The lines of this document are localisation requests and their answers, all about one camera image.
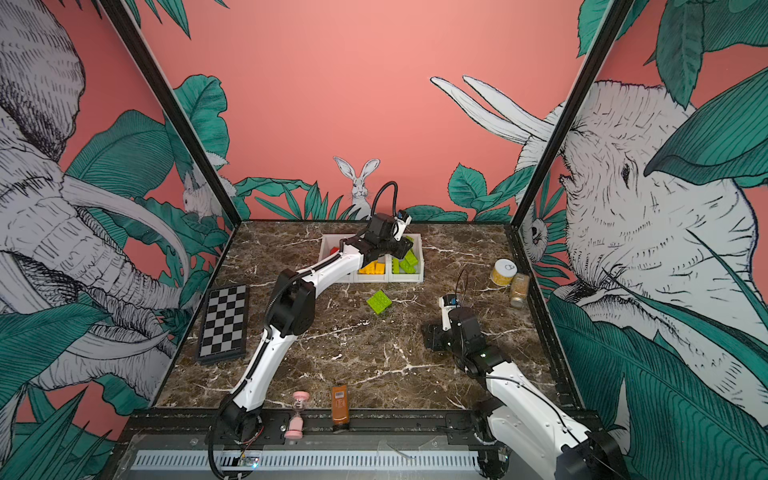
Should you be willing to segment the large green lego plate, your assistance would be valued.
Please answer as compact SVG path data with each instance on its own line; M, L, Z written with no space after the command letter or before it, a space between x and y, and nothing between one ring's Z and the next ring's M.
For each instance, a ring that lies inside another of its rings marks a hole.
M376 315L385 312L392 304L392 300L381 290L367 299L366 303Z

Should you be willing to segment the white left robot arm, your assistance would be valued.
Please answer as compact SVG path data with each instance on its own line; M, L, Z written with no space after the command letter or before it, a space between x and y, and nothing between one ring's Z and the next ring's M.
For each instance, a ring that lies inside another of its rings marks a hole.
M379 258L405 258L413 242L405 237L411 216L375 213L363 230L339 242L338 250L318 263L286 269L275 282L264 318L264 330L253 357L232 392L220 403L214 433L237 442L255 437L268 387L290 346L315 319L317 297L344 277Z

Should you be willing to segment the yellow lego small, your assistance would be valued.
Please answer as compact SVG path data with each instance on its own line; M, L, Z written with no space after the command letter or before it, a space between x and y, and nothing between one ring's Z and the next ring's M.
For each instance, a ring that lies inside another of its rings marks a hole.
M386 273L386 263L373 261L358 271L361 275L384 275Z

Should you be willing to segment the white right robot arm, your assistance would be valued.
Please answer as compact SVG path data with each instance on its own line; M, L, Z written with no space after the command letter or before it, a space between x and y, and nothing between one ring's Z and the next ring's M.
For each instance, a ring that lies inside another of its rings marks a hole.
M441 303L441 319L422 326L425 346L451 354L457 368L491 398L475 411L474 435L506 446L540 479L628 479L618 444L591 430L544 396L519 367L490 344L471 308Z

